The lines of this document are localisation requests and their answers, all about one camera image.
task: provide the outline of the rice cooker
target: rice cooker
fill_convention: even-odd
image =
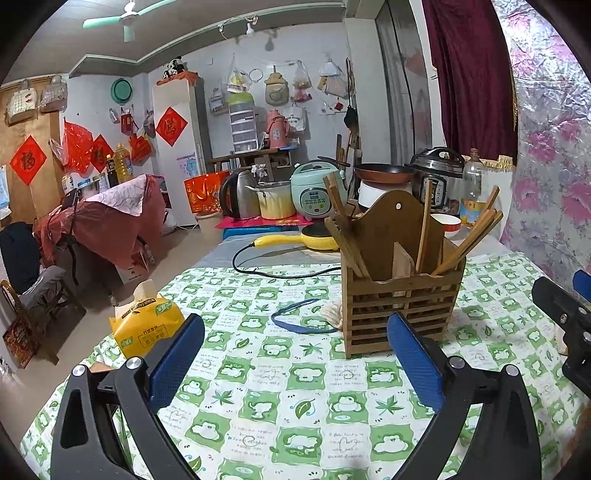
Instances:
[[[291,198],[295,209],[307,220],[328,217],[332,210],[329,194],[324,185],[324,177],[330,172],[344,181],[345,172],[333,164],[325,161],[312,161],[297,167],[291,175]],[[337,182],[340,199],[343,204],[347,201],[347,191],[344,182]]]
[[[416,199],[425,203],[427,182],[431,180],[431,211],[448,215],[460,214],[464,158],[459,153],[447,147],[435,147],[413,155],[407,166],[415,170],[412,188]]]

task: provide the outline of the copper frying pan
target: copper frying pan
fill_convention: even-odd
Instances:
[[[403,165],[387,163],[362,163],[355,167],[355,175],[361,180],[400,185],[413,179],[414,170]]]

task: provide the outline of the panda plush toy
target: panda plush toy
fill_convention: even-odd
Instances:
[[[186,69],[183,65],[183,62],[181,61],[181,57],[176,57],[164,66],[164,74],[162,75],[162,78],[163,80],[166,80],[170,77],[174,77],[175,75],[184,72],[185,70]]]

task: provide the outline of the white refrigerator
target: white refrigerator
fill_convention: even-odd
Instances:
[[[207,165],[212,158],[212,146],[207,128],[207,102],[205,100],[203,79],[198,78],[195,86],[186,79],[172,80],[164,85],[156,85],[152,89],[154,100],[154,122],[156,126],[166,110],[172,107],[187,121],[187,126],[171,147],[158,133],[158,165],[160,173],[166,180],[166,188],[177,225],[195,225],[195,216],[191,212],[189,200],[184,187],[186,179],[179,158],[195,155],[197,174],[206,173],[199,167]]]

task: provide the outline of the yellow snack package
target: yellow snack package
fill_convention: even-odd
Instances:
[[[178,305],[156,292],[152,280],[146,280],[134,291],[134,301],[115,307],[110,318],[115,341],[126,358],[145,356],[153,344],[172,337],[183,324]]]

